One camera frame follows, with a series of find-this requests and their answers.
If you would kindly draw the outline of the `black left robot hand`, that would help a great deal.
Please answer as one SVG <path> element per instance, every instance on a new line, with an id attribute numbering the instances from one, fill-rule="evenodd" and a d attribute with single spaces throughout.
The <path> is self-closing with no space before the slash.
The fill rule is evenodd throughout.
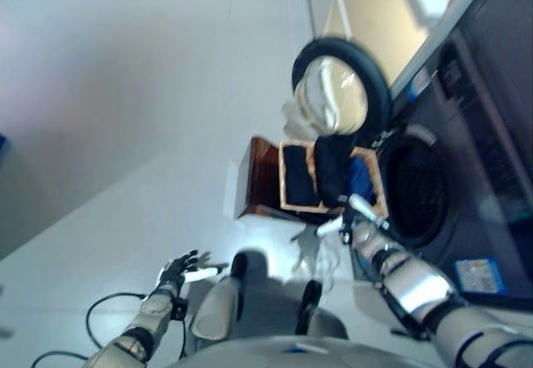
<path id="1" fill-rule="evenodd" d="M 212 262 L 211 252 L 192 250 L 169 260 L 159 272 L 157 288 L 170 286 L 179 290 L 184 284 L 203 281 L 220 275 L 229 267 L 227 262 Z"/>

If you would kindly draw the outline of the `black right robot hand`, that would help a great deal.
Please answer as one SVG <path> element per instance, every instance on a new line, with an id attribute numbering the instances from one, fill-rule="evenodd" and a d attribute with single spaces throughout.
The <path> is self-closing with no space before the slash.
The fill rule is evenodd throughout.
<path id="1" fill-rule="evenodd" d="M 319 237 L 324 237 L 336 231 L 341 238 L 341 242 L 344 245 L 350 245 L 353 241 L 352 227 L 357 220 L 368 221 L 384 231 L 391 229 L 391 224 L 386 218 L 376 213 L 365 198 L 358 194 L 352 194 L 346 199 L 342 213 L 337 218 L 321 224 L 316 229 L 316 234 Z"/>

